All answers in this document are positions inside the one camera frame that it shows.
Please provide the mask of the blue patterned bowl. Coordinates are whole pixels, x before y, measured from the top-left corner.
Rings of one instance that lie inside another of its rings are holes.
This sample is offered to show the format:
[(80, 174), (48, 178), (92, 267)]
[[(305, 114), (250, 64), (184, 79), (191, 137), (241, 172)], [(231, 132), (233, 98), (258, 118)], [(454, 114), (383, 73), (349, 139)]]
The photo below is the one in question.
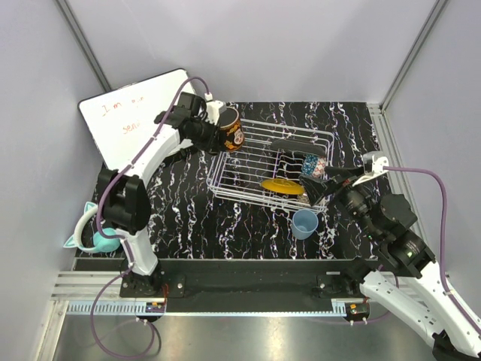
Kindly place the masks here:
[(325, 173), (326, 158), (307, 154), (301, 167), (301, 173), (314, 178), (321, 178)]

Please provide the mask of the black floral square plate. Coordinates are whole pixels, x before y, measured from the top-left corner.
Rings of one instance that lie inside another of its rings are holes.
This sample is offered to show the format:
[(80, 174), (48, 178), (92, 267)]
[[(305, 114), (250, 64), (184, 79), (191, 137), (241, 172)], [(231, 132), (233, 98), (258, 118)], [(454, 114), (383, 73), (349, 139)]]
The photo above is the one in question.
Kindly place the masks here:
[(270, 148), (272, 150), (287, 150), (292, 152), (312, 154), (318, 157), (327, 156), (326, 152), (320, 146), (300, 141), (292, 141), (288, 139), (277, 139), (275, 141), (272, 141), (270, 144)]

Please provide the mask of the light blue plastic cup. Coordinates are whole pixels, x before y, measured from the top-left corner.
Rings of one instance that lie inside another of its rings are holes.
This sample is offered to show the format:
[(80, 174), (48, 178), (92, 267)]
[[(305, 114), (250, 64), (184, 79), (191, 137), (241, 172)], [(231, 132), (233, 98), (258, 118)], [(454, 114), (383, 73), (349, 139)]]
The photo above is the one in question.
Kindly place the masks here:
[(298, 210), (292, 216), (293, 237), (298, 240), (305, 240), (316, 231), (318, 225), (317, 214), (309, 209)]

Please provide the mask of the yellow round plate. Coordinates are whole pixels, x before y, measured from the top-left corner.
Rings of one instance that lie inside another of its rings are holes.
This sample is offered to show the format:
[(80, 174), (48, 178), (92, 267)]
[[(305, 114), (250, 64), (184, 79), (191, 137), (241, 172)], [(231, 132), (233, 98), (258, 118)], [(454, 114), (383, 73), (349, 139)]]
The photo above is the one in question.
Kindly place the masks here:
[(292, 181), (282, 178), (273, 178), (263, 180), (261, 182), (262, 188), (283, 195), (298, 196), (304, 193), (304, 188), (302, 185)]

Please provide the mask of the white wire dish rack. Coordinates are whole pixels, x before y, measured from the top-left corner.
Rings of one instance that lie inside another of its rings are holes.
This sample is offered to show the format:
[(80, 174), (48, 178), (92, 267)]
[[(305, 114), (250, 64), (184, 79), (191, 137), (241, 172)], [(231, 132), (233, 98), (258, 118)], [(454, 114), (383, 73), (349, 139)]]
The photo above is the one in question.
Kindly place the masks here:
[(297, 211), (309, 208), (319, 213), (325, 202), (307, 206), (297, 196), (268, 191), (261, 186), (267, 179), (282, 178), (299, 182), (306, 153), (272, 150), (270, 144), (277, 139), (311, 143), (326, 152), (326, 165), (332, 164), (334, 135), (330, 132), (242, 119), (245, 135), (239, 150), (221, 153), (213, 158), (207, 176), (207, 187), (221, 199), (264, 206), (271, 210)]

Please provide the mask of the beige red patterned bowl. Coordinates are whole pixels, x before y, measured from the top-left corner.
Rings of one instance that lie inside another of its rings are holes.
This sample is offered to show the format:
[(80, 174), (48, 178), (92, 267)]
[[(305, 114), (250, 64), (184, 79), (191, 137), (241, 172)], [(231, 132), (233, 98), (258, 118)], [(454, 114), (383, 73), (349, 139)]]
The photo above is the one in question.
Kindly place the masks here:
[(310, 200), (307, 194), (301, 194), (297, 196), (297, 201), (303, 205), (310, 206)]

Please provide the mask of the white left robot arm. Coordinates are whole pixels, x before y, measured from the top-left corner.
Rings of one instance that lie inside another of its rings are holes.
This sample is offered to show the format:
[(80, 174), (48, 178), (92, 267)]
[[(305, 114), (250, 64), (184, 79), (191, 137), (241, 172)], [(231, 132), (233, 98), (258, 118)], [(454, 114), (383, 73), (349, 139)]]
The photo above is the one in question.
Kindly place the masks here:
[(128, 270), (140, 275), (136, 289), (147, 298), (162, 290), (162, 279), (153, 274), (158, 258), (152, 250), (147, 225), (151, 216), (147, 185), (158, 167), (184, 140), (202, 150), (218, 146), (219, 121), (226, 111), (225, 102), (178, 92), (166, 111), (156, 116), (157, 128), (138, 154), (121, 171), (101, 171), (98, 185), (101, 198), (96, 216), (97, 230), (101, 220), (113, 226), (114, 237), (120, 240), (128, 260)]

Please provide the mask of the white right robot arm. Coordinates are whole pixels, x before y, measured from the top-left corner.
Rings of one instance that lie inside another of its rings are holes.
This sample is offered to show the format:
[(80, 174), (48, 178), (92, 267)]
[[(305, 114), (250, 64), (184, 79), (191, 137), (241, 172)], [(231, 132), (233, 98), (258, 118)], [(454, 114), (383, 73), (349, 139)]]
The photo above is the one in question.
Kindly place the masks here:
[(350, 298), (363, 295), (380, 303), (431, 347), (437, 360), (478, 360), (480, 319), (449, 288), (440, 260), (412, 229), (417, 216), (402, 194), (373, 201), (360, 169), (328, 168), (330, 178), (300, 176), (312, 205), (330, 198), (342, 206), (374, 243), (383, 268), (415, 293), (391, 284), (383, 273), (356, 257), (341, 273), (341, 289)]

